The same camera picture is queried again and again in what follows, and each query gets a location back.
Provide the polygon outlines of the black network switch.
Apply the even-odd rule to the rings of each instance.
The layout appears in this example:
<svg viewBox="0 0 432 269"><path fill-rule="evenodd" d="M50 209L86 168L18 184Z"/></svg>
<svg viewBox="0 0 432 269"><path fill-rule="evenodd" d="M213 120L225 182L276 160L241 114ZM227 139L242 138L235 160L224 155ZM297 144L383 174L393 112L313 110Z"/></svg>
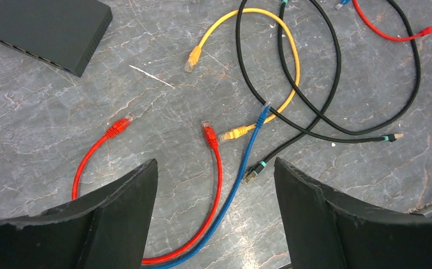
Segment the black network switch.
<svg viewBox="0 0 432 269"><path fill-rule="evenodd" d="M0 1L0 44L81 77L112 19L100 1Z"/></svg>

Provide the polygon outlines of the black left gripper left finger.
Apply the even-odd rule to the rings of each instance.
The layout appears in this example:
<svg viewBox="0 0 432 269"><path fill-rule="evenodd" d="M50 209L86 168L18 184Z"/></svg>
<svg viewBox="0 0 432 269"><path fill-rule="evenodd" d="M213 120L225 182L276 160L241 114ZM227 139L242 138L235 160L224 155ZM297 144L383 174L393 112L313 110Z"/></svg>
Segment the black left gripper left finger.
<svg viewBox="0 0 432 269"><path fill-rule="evenodd" d="M140 268L157 186L151 159L76 200L0 220L0 268Z"/></svg>

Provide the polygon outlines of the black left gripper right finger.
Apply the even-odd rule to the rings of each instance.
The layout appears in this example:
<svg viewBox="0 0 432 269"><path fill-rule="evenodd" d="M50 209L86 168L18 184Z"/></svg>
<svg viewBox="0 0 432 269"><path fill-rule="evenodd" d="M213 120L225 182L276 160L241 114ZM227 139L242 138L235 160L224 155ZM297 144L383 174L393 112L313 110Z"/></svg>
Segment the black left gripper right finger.
<svg viewBox="0 0 432 269"><path fill-rule="evenodd" d="M392 211L274 163L292 268L432 268L432 217Z"/></svg>

